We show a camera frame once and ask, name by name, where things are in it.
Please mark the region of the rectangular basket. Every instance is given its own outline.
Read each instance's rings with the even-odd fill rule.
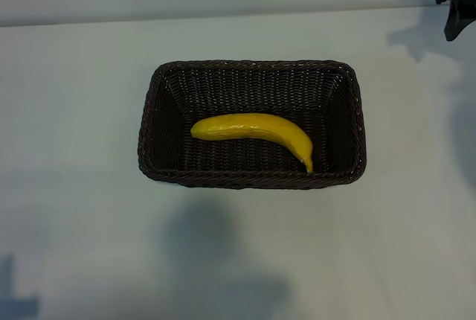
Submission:
[[[270,141],[192,138],[195,122],[231,113],[268,113],[311,138],[315,172]],[[139,168],[188,187],[310,189],[349,184],[366,165],[355,72],[334,61],[195,61],[152,76],[139,133]]]

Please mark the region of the banana tip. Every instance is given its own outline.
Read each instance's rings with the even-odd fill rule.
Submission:
[[[311,158],[306,158],[306,159],[303,159],[301,161],[303,162],[304,166],[306,167],[307,173],[311,173],[312,172],[312,160],[311,160]]]

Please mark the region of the black object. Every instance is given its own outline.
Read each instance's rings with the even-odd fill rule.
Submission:
[[[192,138],[195,122],[269,113],[311,138],[314,173],[270,141]],[[192,61],[162,65],[150,82],[139,168],[157,181],[203,188],[325,188],[349,184],[366,164],[355,72],[334,61]]]
[[[436,0],[441,4],[446,0]],[[476,20],[476,0],[451,0],[448,21],[445,26],[447,41],[453,41],[460,32]]]

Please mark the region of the white tabletop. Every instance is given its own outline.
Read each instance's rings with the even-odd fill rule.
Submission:
[[[0,28],[0,302],[14,319],[474,319],[476,28],[446,42],[447,13]],[[145,177],[152,73],[212,59],[350,64],[362,178],[230,191]]]

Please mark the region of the wicker basket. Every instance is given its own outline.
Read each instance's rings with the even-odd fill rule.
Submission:
[[[296,123],[314,145],[315,172],[269,141],[202,141],[195,122],[269,113]],[[366,165],[354,71],[334,61],[196,61],[152,76],[139,133],[139,168],[151,179],[206,188],[310,189],[349,184]]]

